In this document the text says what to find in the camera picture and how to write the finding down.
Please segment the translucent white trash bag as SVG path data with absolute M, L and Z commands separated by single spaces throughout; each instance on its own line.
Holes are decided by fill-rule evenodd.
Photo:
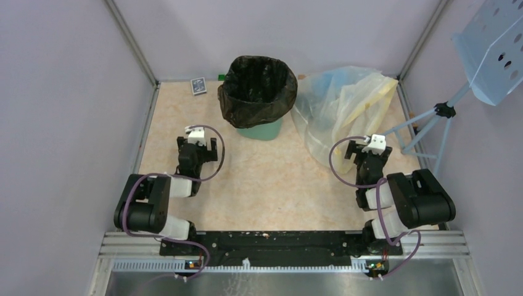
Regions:
M 397 85 L 379 70 L 355 66 L 300 78 L 291 116 L 311 156 L 325 167 L 333 164 L 340 174 L 352 170 L 344 160 L 348 144 L 338 141 L 377 133 Z

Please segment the green plastic trash bin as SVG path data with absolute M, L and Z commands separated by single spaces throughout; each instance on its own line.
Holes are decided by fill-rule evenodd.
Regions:
M 282 124 L 283 118 L 280 118 L 272 123 L 257 125 L 251 128 L 237 128 L 236 131 L 245 138 L 259 141 L 272 141 L 280 134 Z

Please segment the black trash bag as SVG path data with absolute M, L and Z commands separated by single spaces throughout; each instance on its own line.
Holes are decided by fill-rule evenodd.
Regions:
M 218 87 L 222 117 L 237 129 L 275 122 L 292 109 L 297 90 L 297 77 L 282 60 L 241 55 Z

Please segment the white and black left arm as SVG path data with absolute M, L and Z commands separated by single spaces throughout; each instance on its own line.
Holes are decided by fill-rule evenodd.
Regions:
M 191 222 L 168 213 L 174 199 L 194 197 L 201 185 L 205 163 L 218 161 L 217 139 L 177 138 L 179 148 L 175 175 L 131 174 L 124 186 L 113 214 L 118 229 L 133 234 L 149 232 L 161 238 L 174 239 L 174 246 L 183 255 L 195 252 L 198 239 L 191 234 Z

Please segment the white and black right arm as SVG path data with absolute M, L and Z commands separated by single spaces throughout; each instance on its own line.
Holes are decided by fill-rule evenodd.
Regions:
M 451 221 L 456 207 L 446 190 L 428 169 L 411 174 L 383 174 L 392 148 L 371 149 L 351 140 L 345 153 L 356 165 L 356 202 L 366 211 L 394 208 L 365 223 L 361 244 L 370 254 L 378 254 L 387 239 L 396 239 L 414 228 Z

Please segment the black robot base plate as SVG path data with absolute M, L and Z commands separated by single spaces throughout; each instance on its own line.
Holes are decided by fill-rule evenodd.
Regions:
M 201 259 L 210 253 L 209 267 L 240 266 L 249 260 L 254 267 L 348 266 L 354 258 L 401 255 L 365 231 L 197 231 L 189 235 L 196 245 L 162 240 L 164 257 Z

